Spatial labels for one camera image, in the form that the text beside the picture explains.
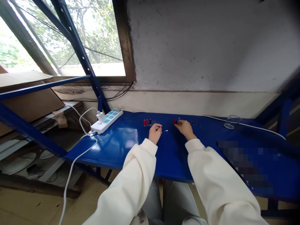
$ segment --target power socket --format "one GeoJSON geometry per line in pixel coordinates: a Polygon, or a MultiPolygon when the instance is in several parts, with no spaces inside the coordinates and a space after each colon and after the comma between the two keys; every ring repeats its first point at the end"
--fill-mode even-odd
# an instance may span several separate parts
{"type": "Polygon", "coordinates": [[[118,112],[117,109],[113,109],[105,115],[106,120],[104,120],[103,122],[100,122],[98,120],[91,126],[91,129],[96,131],[97,133],[104,133],[107,128],[109,128],[109,126],[112,125],[113,122],[115,122],[116,119],[118,119],[122,114],[123,110],[118,112]]]}

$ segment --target blue metal table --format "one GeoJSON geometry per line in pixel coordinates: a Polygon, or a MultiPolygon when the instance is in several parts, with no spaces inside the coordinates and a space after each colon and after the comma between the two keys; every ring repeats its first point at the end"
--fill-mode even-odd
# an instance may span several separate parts
{"type": "MultiPolygon", "coordinates": [[[[192,183],[184,146],[186,139],[173,125],[178,117],[194,121],[193,131],[204,146],[214,148],[236,168],[256,195],[284,201],[300,199],[300,163],[296,147],[270,132],[242,125],[229,130],[223,126],[223,121],[208,117],[124,112],[105,133],[94,134],[98,144],[77,162],[121,170],[132,146],[148,137],[150,127],[144,126],[144,119],[152,119],[152,124],[162,124],[163,130],[157,143],[155,175],[192,183]]],[[[243,123],[263,128],[252,119],[245,119],[243,123]]],[[[83,138],[65,159],[74,160],[94,143],[90,137],[83,138]]]]}

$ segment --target blue metal shelf frame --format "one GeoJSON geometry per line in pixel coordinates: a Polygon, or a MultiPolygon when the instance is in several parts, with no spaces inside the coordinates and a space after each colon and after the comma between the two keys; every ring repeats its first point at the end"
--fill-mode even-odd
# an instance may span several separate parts
{"type": "MultiPolygon", "coordinates": [[[[82,42],[79,38],[79,35],[77,33],[77,30],[74,26],[74,23],[71,19],[70,13],[68,11],[67,5],[64,0],[53,0],[52,3],[55,7],[55,10],[59,16],[59,19],[53,14],[53,12],[45,5],[45,3],[42,0],[33,0],[36,5],[45,13],[45,15],[57,26],[57,28],[65,35],[65,37],[70,41],[72,44],[75,53],[85,71],[86,76],[82,77],[74,77],[70,79],[65,79],[61,81],[56,81],[52,83],[46,83],[42,85],[37,85],[33,87],[23,88],[15,91],[5,92],[0,94],[0,100],[10,99],[17,96],[21,96],[28,93],[33,93],[36,91],[41,91],[47,88],[63,85],[66,83],[71,83],[74,81],[79,81],[83,79],[89,79],[90,84],[95,92],[95,95],[98,99],[98,110],[104,111],[105,113],[108,113],[110,111],[109,105],[106,101],[106,98],[101,90],[101,87],[98,83],[98,80],[96,78],[96,75],[93,71],[93,68],[91,66],[91,63],[88,59],[88,56],[83,48],[82,42]]],[[[56,144],[54,141],[52,141],[49,137],[42,134],[38,129],[36,129],[34,126],[32,126],[30,123],[26,122],[24,119],[22,119],[20,116],[18,116],[15,112],[10,110],[8,107],[0,103],[0,121],[2,121],[4,124],[9,126],[10,128],[18,131],[26,138],[36,142],[43,148],[47,149],[51,153],[55,154],[56,156],[61,157],[64,159],[64,156],[67,154],[67,151],[65,151],[62,147],[60,147],[58,144],[56,144]]],[[[88,166],[82,165],[82,164],[75,164],[80,170],[83,172],[89,174],[99,182],[109,186],[110,182],[108,181],[109,175],[107,175],[105,178],[101,177],[101,175],[97,172],[94,172],[91,168],[88,166]]]]}
{"type": "MultiPolygon", "coordinates": [[[[32,93],[35,91],[40,91],[50,87],[82,80],[89,79],[91,86],[95,92],[95,95],[98,99],[98,110],[104,111],[105,113],[110,111],[108,103],[105,99],[105,96],[100,88],[100,85],[96,79],[96,75],[93,71],[91,63],[88,59],[88,56],[84,50],[78,32],[74,26],[71,15],[68,11],[67,4],[64,0],[51,0],[55,8],[56,13],[58,14],[59,19],[55,14],[48,8],[48,6],[42,0],[33,0],[35,4],[41,9],[41,11],[53,22],[53,24],[60,30],[60,32],[70,41],[72,47],[75,50],[75,53],[85,71],[86,76],[75,77],[71,79],[61,80],[53,83],[47,83],[43,85],[38,85],[30,88],[24,88],[12,92],[6,92],[0,94],[0,100],[13,98],[27,93],[32,93]]],[[[265,124],[267,121],[272,119],[274,116],[278,115],[278,125],[277,132],[286,137],[287,127],[288,127],[288,117],[291,109],[292,103],[297,100],[300,96],[300,78],[297,78],[293,84],[285,90],[279,97],[277,97],[260,115],[256,117],[256,121],[260,124],[265,124]]],[[[17,130],[25,137],[37,142],[51,153],[64,157],[67,152],[61,148],[59,145],[54,143],[50,138],[40,133],[35,127],[23,120],[16,113],[11,111],[5,105],[0,103],[0,120],[11,127],[14,130],[17,130]]],[[[98,168],[97,172],[94,172],[90,168],[82,164],[76,164],[76,166],[82,171],[86,172],[90,176],[94,177],[101,183],[105,185],[110,185],[108,182],[109,175],[111,170],[108,172],[106,178],[100,176],[100,169],[98,168]]],[[[266,214],[268,216],[275,216],[276,213],[282,212],[278,210],[278,201],[270,200],[268,210],[262,210],[262,215],[266,214]]]]}
{"type": "Polygon", "coordinates": [[[60,32],[62,32],[65,35],[65,37],[70,41],[85,74],[90,75],[90,83],[96,94],[97,99],[102,100],[102,104],[98,105],[98,110],[103,110],[105,113],[108,113],[110,111],[109,105],[105,100],[105,96],[97,81],[90,60],[88,59],[88,55],[84,50],[83,44],[73,23],[66,2],[64,0],[51,0],[59,19],[54,15],[51,9],[49,9],[49,7],[42,0],[33,0],[33,2],[53,22],[53,24],[60,30],[60,32]]]}

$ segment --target floor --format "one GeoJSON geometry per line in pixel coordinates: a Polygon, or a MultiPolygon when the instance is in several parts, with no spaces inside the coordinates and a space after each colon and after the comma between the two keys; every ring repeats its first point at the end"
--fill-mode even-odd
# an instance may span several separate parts
{"type": "MultiPolygon", "coordinates": [[[[107,170],[102,169],[101,174],[105,177],[107,170]]],[[[109,181],[117,176],[118,171],[113,171],[109,181]]],[[[82,224],[97,207],[100,194],[107,187],[90,177],[82,177],[79,182],[82,185],[82,193],[77,199],[67,200],[67,209],[63,224],[82,224]]],[[[196,187],[190,185],[195,197],[200,215],[207,220],[204,207],[201,203],[196,187]]],[[[265,198],[257,198],[261,209],[267,209],[268,201],[265,198]]],[[[62,213],[63,199],[23,191],[0,189],[0,224],[5,225],[57,225],[62,213]]],[[[280,209],[295,207],[285,202],[279,203],[280,209]]],[[[270,225],[288,224],[284,220],[266,220],[270,225]]]]}

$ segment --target white sleeve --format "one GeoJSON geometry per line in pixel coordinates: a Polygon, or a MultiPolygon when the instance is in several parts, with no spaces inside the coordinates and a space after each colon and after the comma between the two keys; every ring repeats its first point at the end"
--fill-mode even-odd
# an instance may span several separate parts
{"type": "Polygon", "coordinates": [[[99,197],[97,209],[84,225],[128,225],[137,215],[149,192],[157,146],[145,138],[128,152],[122,171],[99,197]]]}
{"type": "Polygon", "coordinates": [[[205,148],[199,139],[188,141],[185,147],[208,224],[268,224],[254,195],[213,148],[205,148]]]}

